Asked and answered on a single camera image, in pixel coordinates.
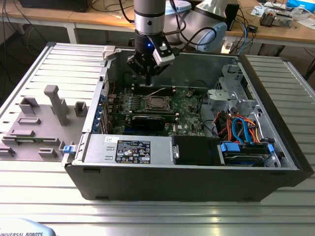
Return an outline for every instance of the circuit board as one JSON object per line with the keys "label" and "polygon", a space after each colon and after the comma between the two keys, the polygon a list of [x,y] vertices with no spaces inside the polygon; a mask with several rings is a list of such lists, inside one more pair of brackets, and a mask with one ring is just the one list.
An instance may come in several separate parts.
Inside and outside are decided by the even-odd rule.
{"label": "circuit board", "polygon": [[[112,95],[109,115],[112,117],[112,133],[125,135],[204,136],[198,114],[199,95],[186,97],[187,89],[177,89],[172,96],[148,96],[134,94],[125,88]],[[165,120],[161,131],[135,131],[130,119],[135,116],[150,116]]]}

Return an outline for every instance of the aluminum profile table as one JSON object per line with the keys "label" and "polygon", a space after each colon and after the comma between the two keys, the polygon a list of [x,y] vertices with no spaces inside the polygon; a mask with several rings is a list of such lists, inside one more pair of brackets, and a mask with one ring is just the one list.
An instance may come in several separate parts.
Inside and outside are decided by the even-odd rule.
{"label": "aluminum profile table", "polygon": [[[0,135],[10,129],[20,112],[16,104],[23,96],[31,94],[41,103],[49,103],[42,92],[47,84],[58,85],[60,98],[67,104],[79,100],[89,106],[102,49],[92,45],[47,46],[0,108]],[[257,73],[262,73],[260,79],[266,80],[264,86],[314,166],[311,146],[315,136],[310,132],[315,126],[309,118],[315,113],[315,104],[308,99],[314,98],[314,92],[290,63],[278,58],[248,58]],[[276,68],[278,78],[270,82],[270,72],[264,71],[267,68]],[[291,82],[298,86],[289,88]],[[289,101],[287,97],[295,93],[301,101]],[[305,121],[303,131],[296,130],[297,120]],[[295,188],[281,188],[260,203],[105,202],[83,199],[58,162],[1,161],[0,217],[34,220],[51,227],[58,236],[314,235],[315,179],[311,177]]]}

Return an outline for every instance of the desk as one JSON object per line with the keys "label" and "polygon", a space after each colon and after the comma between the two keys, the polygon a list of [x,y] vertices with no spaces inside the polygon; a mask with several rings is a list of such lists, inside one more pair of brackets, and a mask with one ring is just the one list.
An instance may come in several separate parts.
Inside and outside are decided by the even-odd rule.
{"label": "desk", "polygon": [[[259,24],[259,17],[252,16],[252,8],[259,5],[256,0],[239,0],[244,17],[250,25],[258,27],[258,32],[254,39],[255,43],[276,44],[295,47],[315,47],[315,30],[303,26],[296,21],[292,22],[291,28],[285,27],[263,27]],[[226,32],[226,41],[233,43],[243,36],[239,24],[233,25],[232,31]]]}
{"label": "desk", "polygon": [[[278,44],[298,47],[315,47],[315,30],[293,22],[291,28],[271,27],[266,28],[259,25],[259,17],[246,13],[250,7],[258,5],[256,0],[239,0],[244,8],[244,16],[250,24],[258,26],[255,43]],[[16,3],[19,9],[25,14],[34,25],[47,25],[65,27],[67,29],[71,43],[78,43],[76,29],[113,30],[133,32],[134,26],[125,19],[118,19],[109,14],[98,12],[92,8],[86,13],[78,13],[64,10],[22,8],[19,2]],[[14,4],[8,0],[6,11],[9,19],[13,23],[28,24]],[[133,19],[133,9],[126,11],[127,15]],[[232,31],[226,32],[225,40],[228,43],[239,40],[243,32],[238,24],[234,24]]]}

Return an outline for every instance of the power supply label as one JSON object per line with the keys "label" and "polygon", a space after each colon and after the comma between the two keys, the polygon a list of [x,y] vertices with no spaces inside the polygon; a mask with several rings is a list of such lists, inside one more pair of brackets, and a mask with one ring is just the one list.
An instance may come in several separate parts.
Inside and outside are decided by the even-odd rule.
{"label": "power supply label", "polygon": [[118,140],[116,150],[117,163],[150,164],[150,141]]}

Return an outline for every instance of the motherboard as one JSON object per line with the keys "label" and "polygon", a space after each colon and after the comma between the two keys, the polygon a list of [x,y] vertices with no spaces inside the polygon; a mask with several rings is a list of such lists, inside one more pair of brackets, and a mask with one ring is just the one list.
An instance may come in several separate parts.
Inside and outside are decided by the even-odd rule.
{"label": "motherboard", "polygon": [[107,114],[111,134],[204,136],[200,95],[175,88],[122,88],[111,93]]}

